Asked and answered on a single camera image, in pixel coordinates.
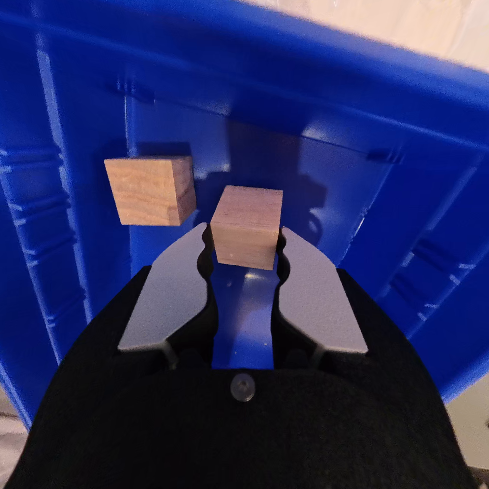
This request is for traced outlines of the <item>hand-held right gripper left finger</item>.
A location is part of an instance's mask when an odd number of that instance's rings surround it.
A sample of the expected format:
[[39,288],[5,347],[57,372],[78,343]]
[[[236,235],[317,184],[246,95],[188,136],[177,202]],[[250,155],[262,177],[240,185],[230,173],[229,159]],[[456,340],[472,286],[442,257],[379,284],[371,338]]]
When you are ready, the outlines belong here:
[[119,341],[118,351],[158,351],[170,368],[187,358],[211,367],[219,328],[211,283],[214,241],[210,224],[200,223],[152,263]]

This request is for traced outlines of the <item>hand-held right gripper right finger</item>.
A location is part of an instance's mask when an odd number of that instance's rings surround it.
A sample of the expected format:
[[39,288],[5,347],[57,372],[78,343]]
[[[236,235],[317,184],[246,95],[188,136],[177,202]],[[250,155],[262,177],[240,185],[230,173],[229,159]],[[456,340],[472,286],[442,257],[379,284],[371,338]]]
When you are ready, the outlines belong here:
[[334,263],[282,227],[271,311],[274,368],[333,368],[368,361],[368,347]]

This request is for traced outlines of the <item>wooden cube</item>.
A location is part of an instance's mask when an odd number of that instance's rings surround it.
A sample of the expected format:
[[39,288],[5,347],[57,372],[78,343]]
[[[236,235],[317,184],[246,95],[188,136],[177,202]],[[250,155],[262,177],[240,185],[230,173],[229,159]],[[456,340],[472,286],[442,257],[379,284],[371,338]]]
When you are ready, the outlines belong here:
[[180,226],[197,209],[192,156],[107,158],[122,225]]
[[273,269],[283,191],[227,185],[210,222],[217,262]]

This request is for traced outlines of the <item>blue plastic bin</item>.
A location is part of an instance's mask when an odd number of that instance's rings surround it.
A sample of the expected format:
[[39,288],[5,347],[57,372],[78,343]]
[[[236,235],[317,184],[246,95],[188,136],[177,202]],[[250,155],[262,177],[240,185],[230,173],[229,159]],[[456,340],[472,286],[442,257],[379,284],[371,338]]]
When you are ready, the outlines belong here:
[[[104,160],[192,156],[180,226],[122,225]],[[1,386],[27,430],[89,321],[227,185],[411,341],[488,372],[488,75],[234,1],[1,1]]]

